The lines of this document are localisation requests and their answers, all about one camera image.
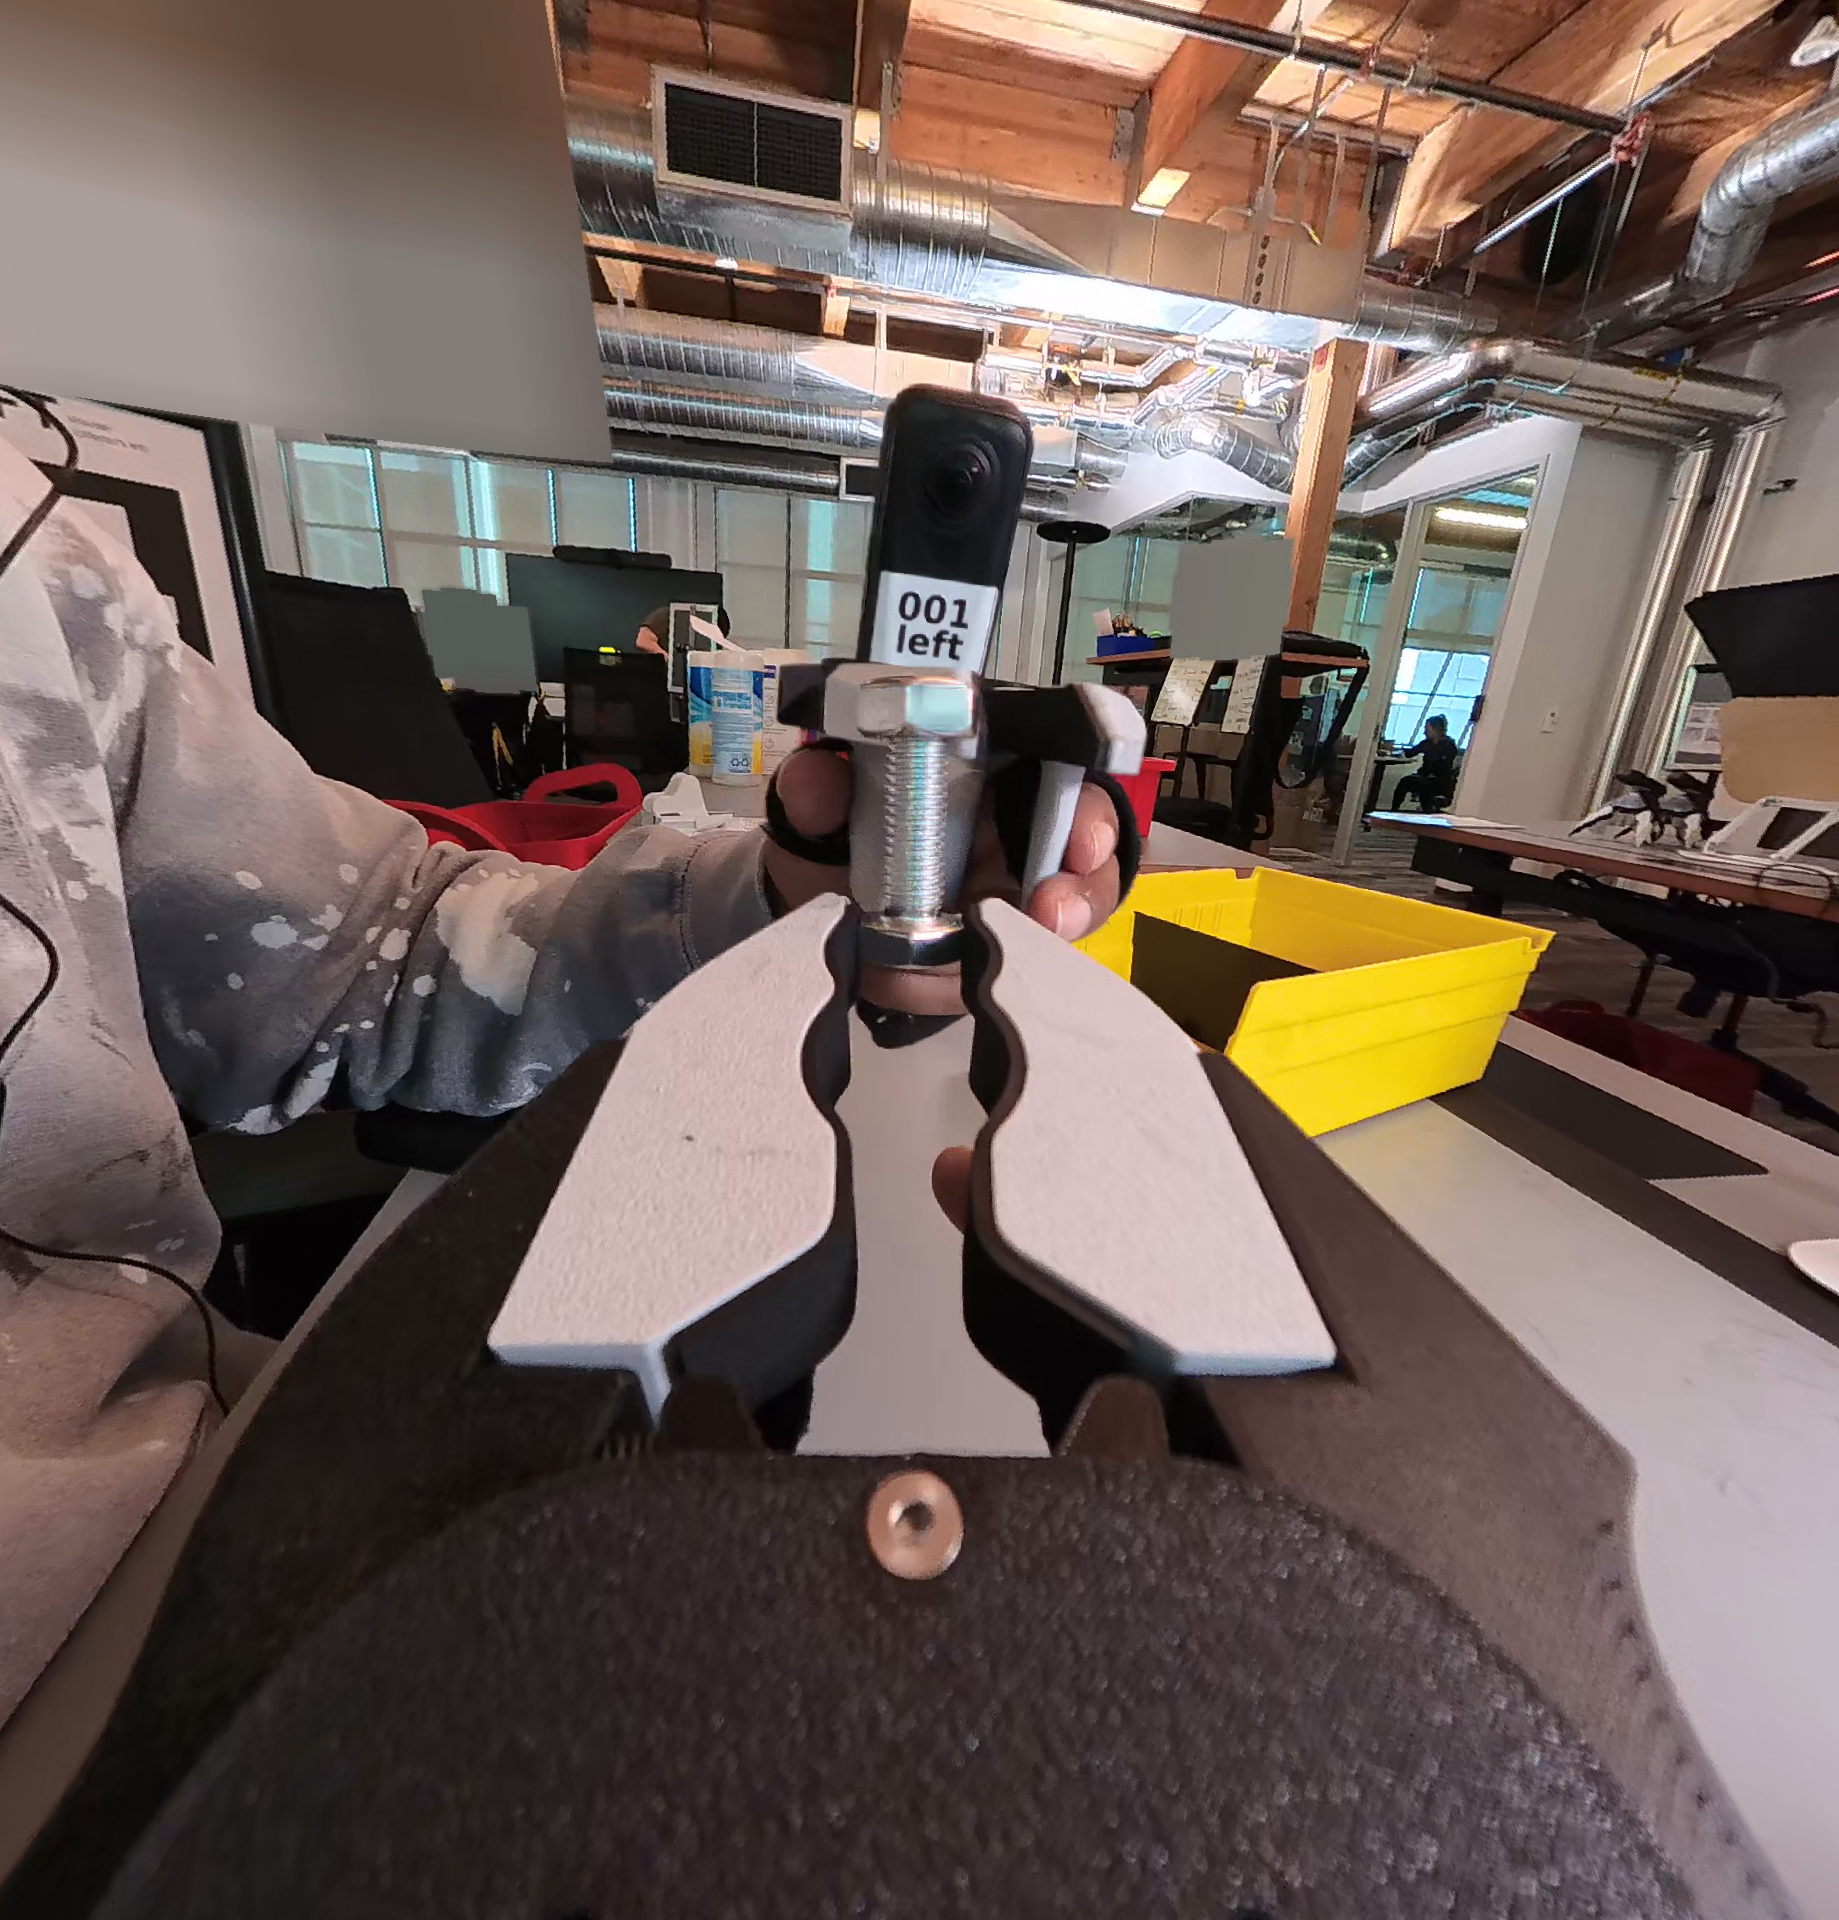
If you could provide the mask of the black bin divider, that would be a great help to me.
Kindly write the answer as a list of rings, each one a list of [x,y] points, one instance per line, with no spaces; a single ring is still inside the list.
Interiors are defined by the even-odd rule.
[[[1314,968],[1157,915],[1135,915],[1133,924],[1130,984],[1213,1054],[1233,1046],[1257,988],[1311,974]]]

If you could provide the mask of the blue-white wipes tub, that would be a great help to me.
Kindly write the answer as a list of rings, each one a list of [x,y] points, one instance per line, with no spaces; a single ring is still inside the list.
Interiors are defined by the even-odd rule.
[[[753,787],[763,769],[765,659],[737,646],[691,650],[686,666],[690,771]]]

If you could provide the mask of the person's left hand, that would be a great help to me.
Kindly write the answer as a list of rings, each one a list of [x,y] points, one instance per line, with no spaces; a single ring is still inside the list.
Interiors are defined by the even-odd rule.
[[[1000,897],[1023,911],[1036,926],[1073,944],[1097,931],[1122,899],[1116,799],[1096,785],[1079,790],[1056,873],[1035,893],[1027,893],[1018,879],[1018,860],[1030,837],[1036,781],[1036,765],[1023,761],[986,779],[960,905],[972,907],[976,899]],[[785,915],[821,894],[844,894],[847,869],[803,858],[796,846],[847,828],[852,810],[852,765],[847,754],[829,749],[795,753],[771,781],[767,799],[788,828],[788,845],[763,833],[763,886],[774,912]],[[860,1002],[918,1019],[957,1019],[963,1017],[957,965],[930,974],[862,965]]]

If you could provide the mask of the white tablet stand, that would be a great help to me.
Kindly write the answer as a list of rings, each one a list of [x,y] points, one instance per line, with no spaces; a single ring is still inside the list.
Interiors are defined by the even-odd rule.
[[[1839,803],[1766,798],[1728,819],[1699,852],[1742,869],[1767,869],[1812,852],[1837,828]]]

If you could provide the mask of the silver air duct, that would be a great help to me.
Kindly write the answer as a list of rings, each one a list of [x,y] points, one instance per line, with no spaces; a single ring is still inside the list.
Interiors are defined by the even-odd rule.
[[[1345,489],[1432,423],[1484,406],[1662,443],[1732,443],[1786,421],[1774,388],[1742,377],[1585,361],[1546,344],[1484,336],[1477,308],[1357,278],[1349,254],[1282,224],[1226,232],[1033,199],[1018,223],[978,177],[873,158],[833,204],[803,204],[777,188],[676,174],[657,115],[587,99],[568,103],[568,149],[593,240],[729,256],[982,315],[1044,318],[1087,337],[1158,336],[1166,370],[1226,376],[1253,351],[1314,356],[1337,340],[1436,348],[1436,360],[1368,401],[1349,443]]]

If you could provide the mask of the wooden stand black panel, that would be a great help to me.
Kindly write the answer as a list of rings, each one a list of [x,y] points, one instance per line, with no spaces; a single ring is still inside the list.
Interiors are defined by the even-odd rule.
[[[1686,612],[1728,686],[1728,798],[1839,806],[1839,575],[1720,588]]]

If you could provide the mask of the black floor lamp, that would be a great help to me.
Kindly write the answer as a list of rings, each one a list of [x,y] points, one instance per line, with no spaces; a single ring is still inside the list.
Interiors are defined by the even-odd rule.
[[[1112,539],[1112,527],[1085,518],[1052,518],[1036,527],[1036,539],[1060,547],[1060,579],[1059,579],[1059,616],[1050,638],[1050,668],[1044,674],[1048,686],[1067,682],[1067,628],[1073,604],[1073,575],[1083,548],[1097,547]]]

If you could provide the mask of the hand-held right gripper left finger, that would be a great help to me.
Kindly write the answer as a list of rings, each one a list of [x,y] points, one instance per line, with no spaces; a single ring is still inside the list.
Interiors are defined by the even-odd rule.
[[[490,1325],[501,1363],[631,1375],[653,1416],[723,1379],[796,1446],[857,1297],[856,977],[857,915],[823,894],[633,1027]]]

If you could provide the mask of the yellow plastic bin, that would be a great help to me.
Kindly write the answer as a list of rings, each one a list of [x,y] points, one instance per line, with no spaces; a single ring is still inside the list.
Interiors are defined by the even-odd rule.
[[[1146,873],[1079,949],[1130,981],[1138,915],[1314,968],[1257,988],[1220,1054],[1311,1137],[1477,1081],[1552,944],[1534,926],[1258,866]]]

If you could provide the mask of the small black white device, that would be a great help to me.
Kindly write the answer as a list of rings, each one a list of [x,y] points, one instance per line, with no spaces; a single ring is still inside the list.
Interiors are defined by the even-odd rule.
[[[1645,774],[1621,774],[1621,792],[1597,814],[1577,821],[1567,837],[1629,843],[1634,846],[1678,846],[1699,852],[1712,831],[1719,774],[1667,774],[1662,781]]]

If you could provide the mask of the black partition panel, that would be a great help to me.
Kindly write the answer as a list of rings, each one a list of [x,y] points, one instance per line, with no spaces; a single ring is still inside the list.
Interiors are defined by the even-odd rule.
[[[401,588],[266,572],[265,597],[277,732],[315,774],[383,803],[493,798]]]

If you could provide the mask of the white air vent grille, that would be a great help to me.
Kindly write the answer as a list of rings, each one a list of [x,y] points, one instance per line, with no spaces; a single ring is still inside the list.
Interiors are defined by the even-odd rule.
[[[852,107],[655,67],[649,111],[663,195],[720,195],[821,220],[852,217]]]

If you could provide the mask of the person's left forearm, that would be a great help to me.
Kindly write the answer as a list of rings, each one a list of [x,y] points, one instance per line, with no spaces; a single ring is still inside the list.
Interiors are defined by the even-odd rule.
[[[430,846],[233,703],[141,729],[126,875],[164,1073],[208,1126],[329,1098],[497,1115],[771,926],[767,843],[642,827],[568,873]]]

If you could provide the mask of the black framed marker board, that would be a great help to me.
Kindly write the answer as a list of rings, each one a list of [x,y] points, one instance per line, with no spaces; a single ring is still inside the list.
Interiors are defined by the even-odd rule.
[[[0,382],[0,440],[58,475],[77,443],[63,494],[125,545],[178,616],[188,646],[257,705],[249,638],[257,630],[246,584],[244,526],[226,489],[226,431],[85,398],[27,393]]]

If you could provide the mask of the silver flange bolt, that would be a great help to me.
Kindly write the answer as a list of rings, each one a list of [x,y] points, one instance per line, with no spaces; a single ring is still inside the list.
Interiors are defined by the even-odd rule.
[[[862,915],[955,915],[978,807],[978,694],[957,675],[862,666],[849,886]]]

